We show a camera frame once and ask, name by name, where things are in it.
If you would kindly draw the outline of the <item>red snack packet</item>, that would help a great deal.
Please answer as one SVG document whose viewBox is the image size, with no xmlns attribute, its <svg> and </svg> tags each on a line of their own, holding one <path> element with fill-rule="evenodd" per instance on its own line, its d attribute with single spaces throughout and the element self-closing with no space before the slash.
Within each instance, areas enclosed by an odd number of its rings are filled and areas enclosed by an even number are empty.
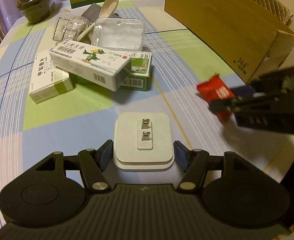
<svg viewBox="0 0 294 240">
<path fill-rule="evenodd" d="M 197 91 L 201 97 L 207 102 L 211 103 L 214 100 L 223 100 L 235 98 L 234 93 L 221 80 L 219 74 L 213 75 L 209 80 L 199 83 Z"/>
</svg>

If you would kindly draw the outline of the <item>white power adapter plug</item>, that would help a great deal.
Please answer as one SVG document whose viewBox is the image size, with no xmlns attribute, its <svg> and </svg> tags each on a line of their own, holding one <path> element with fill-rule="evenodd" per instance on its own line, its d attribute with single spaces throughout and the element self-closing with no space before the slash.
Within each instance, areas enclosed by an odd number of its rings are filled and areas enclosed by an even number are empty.
<svg viewBox="0 0 294 240">
<path fill-rule="evenodd" d="M 115 122 L 113 161 L 125 171 L 163 171 L 175 160 L 169 117 L 162 112 L 124 112 Z"/>
</svg>

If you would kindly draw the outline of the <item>white green medicine box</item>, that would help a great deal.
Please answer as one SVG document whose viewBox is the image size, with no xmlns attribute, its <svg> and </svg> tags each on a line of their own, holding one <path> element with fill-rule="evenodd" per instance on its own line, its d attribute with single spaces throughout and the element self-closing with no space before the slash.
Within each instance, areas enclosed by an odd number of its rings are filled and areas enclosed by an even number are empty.
<svg viewBox="0 0 294 240">
<path fill-rule="evenodd" d="M 38 104 L 74 89 L 70 74 L 56 68 L 48 50 L 39 52 L 33 62 L 29 96 Z"/>
</svg>

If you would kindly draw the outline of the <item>white blue medicine box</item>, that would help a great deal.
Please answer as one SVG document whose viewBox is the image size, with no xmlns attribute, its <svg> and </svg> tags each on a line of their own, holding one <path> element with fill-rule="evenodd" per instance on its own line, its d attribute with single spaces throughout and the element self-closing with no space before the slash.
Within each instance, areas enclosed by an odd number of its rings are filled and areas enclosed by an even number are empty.
<svg viewBox="0 0 294 240">
<path fill-rule="evenodd" d="M 131 57 L 123 52 L 64 40 L 49 50 L 55 67 L 117 91 L 131 72 Z"/>
</svg>

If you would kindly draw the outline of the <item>clear plastic case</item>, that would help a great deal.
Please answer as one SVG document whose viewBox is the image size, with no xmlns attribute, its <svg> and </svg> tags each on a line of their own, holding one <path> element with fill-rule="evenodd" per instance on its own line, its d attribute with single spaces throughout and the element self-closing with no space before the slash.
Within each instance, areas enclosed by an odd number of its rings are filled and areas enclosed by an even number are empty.
<svg viewBox="0 0 294 240">
<path fill-rule="evenodd" d="M 91 45 L 110 50 L 142 51 L 144 33 L 143 20 L 99 18 L 90 41 Z"/>
</svg>

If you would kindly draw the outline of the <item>crinkled clear plastic bag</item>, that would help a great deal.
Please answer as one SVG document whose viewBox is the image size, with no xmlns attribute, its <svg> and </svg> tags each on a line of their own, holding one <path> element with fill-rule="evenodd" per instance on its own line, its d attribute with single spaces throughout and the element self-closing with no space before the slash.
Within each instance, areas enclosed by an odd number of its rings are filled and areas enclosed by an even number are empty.
<svg viewBox="0 0 294 240">
<path fill-rule="evenodd" d="M 62 9 L 54 24 L 52 39 L 62 42 L 65 39 L 76 40 L 93 21 L 79 15 L 74 15 L 67 9 Z"/>
</svg>

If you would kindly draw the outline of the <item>white plastic spoon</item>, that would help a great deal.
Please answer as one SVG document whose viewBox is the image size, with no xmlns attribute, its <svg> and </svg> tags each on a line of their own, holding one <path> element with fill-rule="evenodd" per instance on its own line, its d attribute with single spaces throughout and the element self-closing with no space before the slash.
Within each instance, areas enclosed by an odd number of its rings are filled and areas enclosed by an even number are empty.
<svg viewBox="0 0 294 240">
<path fill-rule="evenodd" d="M 115 10 L 117 9 L 119 0 L 105 0 L 101 7 L 98 18 L 109 18 Z M 76 41 L 83 40 L 94 28 L 95 22 L 91 24 L 84 32 L 82 32 L 77 38 Z"/>
</svg>

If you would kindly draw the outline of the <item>checkered tablecloth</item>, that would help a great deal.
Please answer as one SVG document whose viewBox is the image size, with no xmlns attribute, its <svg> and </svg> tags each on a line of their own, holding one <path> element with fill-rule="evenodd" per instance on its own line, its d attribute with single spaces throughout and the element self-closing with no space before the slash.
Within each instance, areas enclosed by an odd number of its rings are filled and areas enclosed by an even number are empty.
<svg viewBox="0 0 294 240">
<path fill-rule="evenodd" d="M 294 137 L 238 128 L 234 119 L 219 122 L 197 95 L 196 85 L 216 73 L 229 87 L 242 81 L 164 11 L 164 0 L 122 0 L 118 14 L 145 22 L 144 48 L 152 54 L 147 91 L 77 85 L 36 104 L 29 96 L 33 62 L 37 53 L 54 46 L 57 14 L 36 25 L 21 17 L 6 34 L 0 44 L 0 191 L 51 152 L 75 155 L 100 147 L 114 137 L 115 121 L 124 112 L 163 112 L 174 140 L 212 155 L 236 152 L 282 180 L 294 161 Z M 3 224 L 0 214 L 0 228 Z"/>
</svg>

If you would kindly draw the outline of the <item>brown cardboard box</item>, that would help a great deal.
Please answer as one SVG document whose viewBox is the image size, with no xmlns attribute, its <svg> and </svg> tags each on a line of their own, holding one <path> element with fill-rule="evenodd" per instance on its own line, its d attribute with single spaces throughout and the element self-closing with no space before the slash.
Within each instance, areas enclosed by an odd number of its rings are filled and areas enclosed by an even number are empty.
<svg viewBox="0 0 294 240">
<path fill-rule="evenodd" d="M 252 0 L 165 0 L 164 10 L 244 82 L 277 70 L 294 47 L 294 32 Z"/>
</svg>

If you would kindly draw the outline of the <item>silver foil pouch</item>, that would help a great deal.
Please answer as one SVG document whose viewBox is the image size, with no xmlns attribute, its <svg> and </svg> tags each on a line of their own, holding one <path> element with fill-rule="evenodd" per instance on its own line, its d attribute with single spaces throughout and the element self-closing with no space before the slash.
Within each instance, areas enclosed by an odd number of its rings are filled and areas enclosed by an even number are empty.
<svg viewBox="0 0 294 240">
<path fill-rule="evenodd" d="M 95 22 L 98 18 L 106 18 L 107 16 L 99 16 L 101 6 L 92 4 L 81 16 L 89 20 L 89 22 Z"/>
</svg>

